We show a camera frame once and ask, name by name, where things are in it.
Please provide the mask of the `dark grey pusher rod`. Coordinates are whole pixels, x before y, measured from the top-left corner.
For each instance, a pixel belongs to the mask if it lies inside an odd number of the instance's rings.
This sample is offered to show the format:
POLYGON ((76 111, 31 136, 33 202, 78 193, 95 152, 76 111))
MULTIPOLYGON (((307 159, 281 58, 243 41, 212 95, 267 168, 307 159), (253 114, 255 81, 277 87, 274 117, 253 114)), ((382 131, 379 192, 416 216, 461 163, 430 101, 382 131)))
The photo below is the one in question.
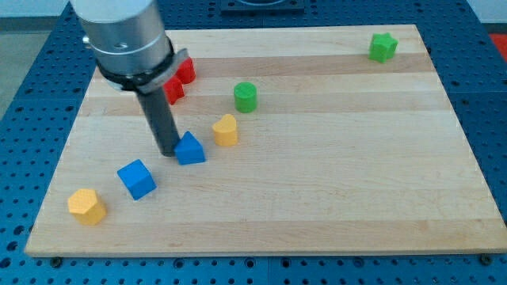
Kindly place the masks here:
POLYGON ((180 141, 169 103, 162 88, 152 92, 136 92, 146 120, 150 126, 159 152, 166 157, 174 156, 174 148, 180 141))

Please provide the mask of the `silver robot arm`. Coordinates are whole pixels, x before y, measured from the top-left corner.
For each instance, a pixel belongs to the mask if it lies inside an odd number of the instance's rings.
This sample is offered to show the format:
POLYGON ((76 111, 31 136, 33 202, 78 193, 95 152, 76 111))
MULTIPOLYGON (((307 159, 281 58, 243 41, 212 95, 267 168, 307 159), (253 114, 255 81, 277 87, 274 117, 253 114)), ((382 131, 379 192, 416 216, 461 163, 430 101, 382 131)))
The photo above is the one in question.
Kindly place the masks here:
POLYGON ((160 153, 174 155, 180 137, 163 89, 188 50, 175 51, 155 0, 70 0, 101 74, 136 94, 160 153))

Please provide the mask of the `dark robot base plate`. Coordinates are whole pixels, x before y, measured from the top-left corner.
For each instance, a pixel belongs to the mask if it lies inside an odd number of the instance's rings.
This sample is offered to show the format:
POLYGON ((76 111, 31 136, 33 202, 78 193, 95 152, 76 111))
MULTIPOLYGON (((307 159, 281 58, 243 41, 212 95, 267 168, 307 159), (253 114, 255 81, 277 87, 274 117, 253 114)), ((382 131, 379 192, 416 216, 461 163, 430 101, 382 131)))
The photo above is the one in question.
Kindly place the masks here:
POLYGON ((304 0, 219 0, 221 13, 242 12, 300 12, 304 0))

